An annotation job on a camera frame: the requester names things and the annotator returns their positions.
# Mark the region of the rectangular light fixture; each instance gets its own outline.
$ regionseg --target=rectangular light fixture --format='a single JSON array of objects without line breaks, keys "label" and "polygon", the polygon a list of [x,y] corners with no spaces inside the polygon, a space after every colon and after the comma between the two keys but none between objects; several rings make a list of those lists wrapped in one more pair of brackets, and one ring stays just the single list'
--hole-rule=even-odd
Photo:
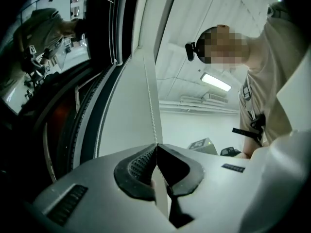
[{"label": "rectangular light fixture", "polygon": [[210,75],[208,75],[207,73],[204,73],[201,77],[201,80],[205,83],[214,85],[218,88],[221,88],[222,90],[228,91],[231,89],[231,86],[229,86],[228,84],[220,81],[219,79],[216,79]]}]

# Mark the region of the ceiling light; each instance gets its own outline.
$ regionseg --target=ceiling light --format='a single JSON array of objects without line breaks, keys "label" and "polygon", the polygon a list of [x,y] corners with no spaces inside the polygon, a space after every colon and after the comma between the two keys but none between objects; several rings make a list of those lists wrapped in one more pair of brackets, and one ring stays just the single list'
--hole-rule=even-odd
[{"label": "ceiling light", "polygon": [[203,74],[203,76],[201,77],[201,80],[205,83],[214,85],[218,88],[221,88],[222,90],[228,91],[231,89],[231,86],[229,86],[228,84],[220,81],[219,79],[216,79],[206,73]]}]

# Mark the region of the neck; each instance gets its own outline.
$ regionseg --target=neck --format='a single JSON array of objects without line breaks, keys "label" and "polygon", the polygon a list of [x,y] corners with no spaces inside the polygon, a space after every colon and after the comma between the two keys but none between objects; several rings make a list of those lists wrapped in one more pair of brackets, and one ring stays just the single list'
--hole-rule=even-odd
[{"label": "neck", "polygon": [[246,55],[243,64],[249,69],[259,68],[263,54],[260,37],[247,37],[246,43],[248,46],[248,54]]}]

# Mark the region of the person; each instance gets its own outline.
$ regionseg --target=person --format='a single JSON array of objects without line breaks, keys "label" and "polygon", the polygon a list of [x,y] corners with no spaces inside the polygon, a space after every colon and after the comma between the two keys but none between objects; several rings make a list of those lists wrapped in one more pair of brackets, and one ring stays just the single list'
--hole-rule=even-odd
[{"label": "person", "polygon": [[[276,95],[298,67],[307,48],[307,40],[291,20],[283,1],[269,7],[264,29],[256,38],[236,33],[226,25],[217,25],[204,31],[196,44],[186,45],[189,60],[193,59],[193,51],[204,63],[248,67],[239,93],[240,130],[259,138],[246,136],[242,153],[236,157],[251,158],[261,147],[263,133],[267,146],[291,132],[290,122]],[[245,89],[251,96],[245,96]],[[263,121],[261,130],[251,125],[258,118]]]},{"label": "person", "polygon": [[13,40],[0,55],[0,96],[8,96],[23,78],[24,52],[30,45],[35,47],[36,57],[49,50],[40,61],[44,65],[55,56],[64,37],[79,38],[85,31],[86,22],[83,19],[64,21],[54,8],[33,11],[31,17],[14,32]]}]

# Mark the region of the ceiling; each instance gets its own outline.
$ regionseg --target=ceiling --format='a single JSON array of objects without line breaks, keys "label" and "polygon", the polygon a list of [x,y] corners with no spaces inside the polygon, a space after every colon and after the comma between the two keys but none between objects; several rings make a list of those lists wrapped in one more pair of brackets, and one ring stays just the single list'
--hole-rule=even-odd
[{"label": "ceiling", "polygon": [[[238,109],[238,91],[247,69],[239,66],[224,70],[197,58],[187,60],[184,45],[196,41],[204,30],[225,24],[236,32],[256,37],[266,21],[268,4],[276,0],[174,0],[156,59],[160,100],[180,101],[182,95],[202,98],[206,93],[226,97],[228,108]],[[206,72],[232,86],[229,92],[201,82]]]}]

